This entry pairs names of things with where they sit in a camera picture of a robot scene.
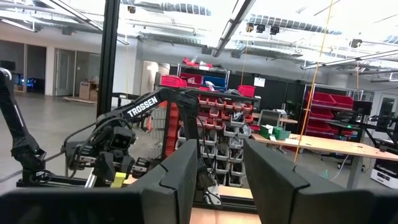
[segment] computer monitor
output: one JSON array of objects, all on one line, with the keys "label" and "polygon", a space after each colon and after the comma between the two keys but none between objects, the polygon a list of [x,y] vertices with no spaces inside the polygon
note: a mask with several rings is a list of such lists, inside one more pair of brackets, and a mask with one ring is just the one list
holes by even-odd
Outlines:
[{"label": "computer monitor", "polygon": [[360,112],[362,115],[370,116],[372,111],[371,101],[354,101],[353,111]]},{"label": "computer monitor", "polygon": [[278,126],[280,113],[272,110],[261,110],[258,125]]}]

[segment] ceiling duct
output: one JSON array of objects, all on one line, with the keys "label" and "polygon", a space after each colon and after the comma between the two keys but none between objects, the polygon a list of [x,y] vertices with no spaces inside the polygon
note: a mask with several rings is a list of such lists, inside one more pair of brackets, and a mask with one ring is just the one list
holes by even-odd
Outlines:
[{"label": "ceiling duct", "polygon": [[183,12],[194,15],[211,16],[210,9],[199,4],[135,0],[132,5],[154,12]]},{"label": "ceiling duct", "polygon": [[[293,20],[289,20],[289,19],[282,19],[282,18],[278,18],[278,17],[270,17],[270,16],[258,15],[258,14],[251,14],[249,16],[249,18],[246,19],[246,21],[252,22],[254,24],[262,24],[265,26],[277,26],[277,27],[305,30],[305,31],[310,31],[310,32],[318,32],[318,33],[324,33],[325,29],[326,29],[325,27],[316,26],[316,25],[309,24],[306,22],[293,21]],[[326,33],[331,34],[331,35],[340,35],[340,34],[342,34],[342,31],[326,30]]]}]

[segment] shelf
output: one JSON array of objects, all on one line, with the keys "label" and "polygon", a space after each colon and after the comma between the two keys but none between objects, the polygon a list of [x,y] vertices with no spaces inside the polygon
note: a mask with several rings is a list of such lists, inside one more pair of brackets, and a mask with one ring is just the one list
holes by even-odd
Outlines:
[{"label": "shelf", "polygon": [[[306,130],[306,132],[308,133],[315,133],[315,134],[324,134],[324,135],[330,135],[330,136],[334,136],[335,134],[333,133],[326,133],[326,132],[321,132],[321,131],[310,131],[310,130]],[[344,137],[356,137],[356,135],[344,135]]]},{"label": "shelf", "polygon": [[228,100],[234,100],[234,101],[258,102],[258,101],[261,100],[261,99],[257,99],[257,98],[250,98],[250,97],[232,95],[232,94],[227,94],[227,93],[220,93],[220,92],[213,92],[213,91],[203,91],[203,90],[198,90],[198,89],[194,89],[194,88],[174,88],[174,87],[170,87],[170,86],[164,86],[164,87],[173,88],[173,89],[175,89],[177,91],[185,91],[186,93],[190,93],[190,94],[214,96],[214,97],[226,98]]},{"label": "shelf", "polygon": [[317,121],[334,121],[332,119],[323,119],[323,118],[314,118],[314,117],[308,117],[308,118],[312,119],[312,120],[317,120]]},{"label": "shelf", "polygon": [[343,111],[352,111],[352,109],[349,108],[342,108],[342,107],[338,107],[338,106],[327,106],[327,105],[318,105],[313,103],[311,105],[311,107],[317,107],[317,108],[327,108],[327,109],[331,109],[331,110],[343,110]]}]

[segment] table leg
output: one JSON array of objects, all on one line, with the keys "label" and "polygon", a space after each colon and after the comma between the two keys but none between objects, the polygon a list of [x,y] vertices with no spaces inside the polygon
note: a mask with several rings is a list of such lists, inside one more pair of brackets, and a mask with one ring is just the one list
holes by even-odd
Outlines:
[{"label": "table leg", "polygon": [[356,189],[358,186],[359,175],[362,169],[363,158],[354,156],[351,165],[351,171],[348,177],[347,189]]}]

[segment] wooden desk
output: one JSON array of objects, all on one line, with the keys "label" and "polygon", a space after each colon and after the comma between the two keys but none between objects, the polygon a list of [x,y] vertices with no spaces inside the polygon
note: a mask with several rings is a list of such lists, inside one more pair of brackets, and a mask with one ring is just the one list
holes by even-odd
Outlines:
[{"label": "wooden desk", "polygon": [[[271,141],[259,134],[252,134],[252,138],[257,142],[273,144],[278,146],[297,147],[299,144],[299,135],[291,134],[288,140]],[[375,147],[365,145],[363,143],[340,141],[335,139],[325,139],[313,136],[302,136],[299,145],[302,148],[313,149],[325,152],[342,153],[354,156],[351,172],[349,173],[347,188],[354,189],[358,186],[358,176],[361,173],[363,157],[385,159],[390,161],[398,161],[398,156],[390,152],[381,152]]]},{"label": "wooden desk", "polygon": [[[137,179],[129,177],[124,181],[125,184],[132,184]],[[225,196],[253,198],[250,189],[240,189],[236,187],[219,186],[218,193]],[[219,210],[210,210],[202,208],[192,208],[191,222],[192,224],[260,224],[260,218],[255,214],[225,212]]]}]

